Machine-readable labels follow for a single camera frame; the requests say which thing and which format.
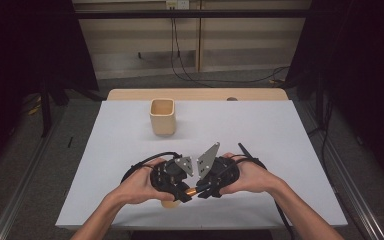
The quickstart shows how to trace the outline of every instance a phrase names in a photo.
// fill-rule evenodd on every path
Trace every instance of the black strap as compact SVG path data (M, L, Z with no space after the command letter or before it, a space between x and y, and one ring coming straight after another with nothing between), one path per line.
M180 154L177 154L176 152L163 152L163 153L159 153L157 155L154 155L152 157L149 157L135 165L132 165L132 167L126 172L126 174L124 174L123 178L121 179L121 182L124 182L128 177L130 177L130 175L132 175L136 170L138 170L139 168L143 167L143 165L155 158L158 158L158 157L162 157L162 156L167 156L167 155L173 155L173 158L181 158L182 155Z

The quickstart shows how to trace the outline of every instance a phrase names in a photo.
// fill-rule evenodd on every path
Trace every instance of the table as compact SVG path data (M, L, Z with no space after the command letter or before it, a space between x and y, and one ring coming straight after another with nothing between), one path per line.
M171 137L152 133L149 100L155 97L176 100L178 129ZM230 97L239 101L220 101ZM131 165L165 151L194 159L215 142L221 144L220 155L226 151L240 153L237 143L243 143L329 224L347 224L295 107L283 90L118 89L111 91L101 106L56 225L80 227ZM196 181L197 176L185 182L194 186ZM282 226L270 195L247 192L220 199L195 197L170 210L162 208L158 200L127 205L112 224L113 228L128 230Z

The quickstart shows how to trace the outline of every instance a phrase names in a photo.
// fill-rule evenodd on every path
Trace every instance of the metal rail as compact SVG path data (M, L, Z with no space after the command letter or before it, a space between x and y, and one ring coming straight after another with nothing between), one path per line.
M48 143L52 138L52 135L55 133L56 128L62 119L65 108L57 109L55 116L56 123L51 127L49 134L40 139L38 146L36 147L34 154L30 160L27 170L24 172L24 176L18 184L15 192L13 193L9 203L5 207L2 215L0 216L0 240L5 240L8 236L9 231L11 230L12 224L17 217L18 211L23 203L24 196L27 193L27 190L30 186L30 182L36 172L36 168L39 165L42 156L46 152Z
M311 114L311 112L314 112L313 107L311 106L311 104L307 103L304 105L304 108L306 110L308 117L311 119L313 125L316 127L317 121L315 120L314 116ZM323 142L323 137L324 137L323 134L319 132L318 136L320 141ZM363 223L367 233L370 236L370 239L383 240L384 232L378 220L376 219L376 216L373 214L373 211L371 210L366 200L363 198L363 195L360 193L354 181L352 180L351 175L347 171L338 151L336 151L329 137L326 139L326 153L328 154L329 158L332 160L333 166L338 171L339 180L343 184L344 189L349 199L351 200L351 203L354 206L354 209L357 211L361 222Z

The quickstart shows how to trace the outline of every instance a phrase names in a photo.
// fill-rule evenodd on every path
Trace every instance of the black cord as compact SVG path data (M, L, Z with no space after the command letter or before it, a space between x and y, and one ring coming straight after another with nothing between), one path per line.
M180 76L180 75L174 70L174 64L173 64L173 54L174 54L173 45L174 45L174 40L176 41L177 54L178 54L178 56L179 56L180 64L181 64L181 66L182 66L182 70L183 70L184 74L187 76L187 79L186 79L186 78L183 78L182 76ZM269 76L266 76L266 77L263 77L263 78L259 78L259 79L254 79L254 80L246 80L246 81L221 80L221 79L193 79L193 78L186 72L186 70L185 70L185 68L184 68L184 65L183 65L182 57L180 56L180 48L179 48L179 42L178 42L178 38L177 38L177 25L176 25L176 19L175 19L175 18L172 18L172 19L171 19L171 67L172 67L173 73L174 73L178 78L180 78L180 79L182 79L182 80L185 80L185 81L192 81L192 82L195 82L195 83L198 83L198 84L201 84L201 85L203 85L203 86L210 87L210 88L213 88L213 86L204 84L204 83L202 83L202 82L255 83L255 82L260 82L260 81L264 81L264 80L270 79L270 78L272 78L272 77L274 78L276 74L278 74L278 73L282 72L283 70L289 68L289 66L278 67L278 68L273 69L272 74L270 74Z
M353 222L354 226L357 228L357 231L360 233L362 238L366 240L367 238L366 238L365 234L363 233L363 230L361 230L360 226L357 224L357 221L352 217L351 211L346 206L346 204L345 204L343 198L341 197L341 195L339 194L339 192L336 191L335 185L334 185L334 183L332 181L332 178L330 177L329 171L327 169L326 158L325 158L325 148L326 148L327 138L328 138L328 135L329 135L329 125L330 125L329 123L330 123L330 119L332 117L332 112L333 112L333 102L332 102L332 100L329 100L328 103L327 103L327 106L326 106L326 113L325 113L325 117L324 117L323 126L314 129L314 130L324 129L324 131L325 131L325 135L323 137L323 143L322 143L322 147L321 147L322 167L323 167L323 170L324 170L324 172L326 174L326 177L327 177L331 187L334 189L335 195L338 197L338 200L342 204L342 207L348 213L351 221Z
M151 156L151 157L149 157L149 158L147 158L141 162L138 162L135 165L132 165L132 167L124 174L123 178L121 179L121 183L124 182L124 180L126 180L128 177L130 177L130 175L132 175L132 173L134 173L139 168L144 167L144 166L150 167L150 166L144 165L145 163L147 163L147 162L149 162L155 158L159 158L159 157L166 156L166 155L173 155L173 158L182 157L182 155L179 155L176 152L163 152L163 153L159 153L159 154L156 154L154 156Z
M240 154L233 155L233 156L230 157L230 159L232 159L233 157L239 157L239 156L244 156L245 158L241 158L239 160L236 160L234 163L230 164L227 168L225 168L223 171L221 171L219 174L217 174L217 177L220 177L223 173L228 171L233 166L238 165L239 163L245 162L245 161L253 162L253 163L257 164L258 166L260 166L260 167L262 167L262 168L267 170L266 166L262 162L260 162L257 158L253 158L248 152L245 155L240 155ZM277 204L276 201L274 201L274 203L276 204L276 208L277 208L277 211L279 212L280 218L282 219L283 225L285 225L286 230L288 230L289 235L291 236L291 240L294 240L295 239L295 234L294 234L294 232L292 230L291 225L289 225L289 222L286 219L285 213L283 212L282 208L279 206L279 204Z
M180 59L180 63L182 65L182 69L184 71L184 73L186 74L186 76L189 78L189 79L186 79L186 78L183 78L182 76L180 76L179 74L177 74L176 70L174 70L174 63L173 63L173 54L174 54L174 39L176 39L176 45L177 45L177 53L178 53L178 56L179 56L179 59ZM178 43L178 40L177 40L177 27L176 27L176 19L172 18L171 19L171 69L173 70L173 73L174 75L176 75L178 78L184 80L184 81L191 81L191 82L194 82L194 83L197 83L197 84L200 84L200 85L203 85L203 86L206 86L206 87L209 87L209 88L213 88L212 86L210 85L207 85L207 84L204 84L204 83L200 83L194 79L192 79L189 74L187 74L184 66L183 66L183 61L182 61L182 58L180 56L180 49L179 49L179 43Z

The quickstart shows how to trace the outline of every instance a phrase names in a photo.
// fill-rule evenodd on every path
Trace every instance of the black curtain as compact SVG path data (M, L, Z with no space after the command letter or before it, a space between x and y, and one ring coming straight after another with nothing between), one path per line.
M57 103L66 86L98 90L70 0L0 0L0 151L16 125L22 98L44 81Z

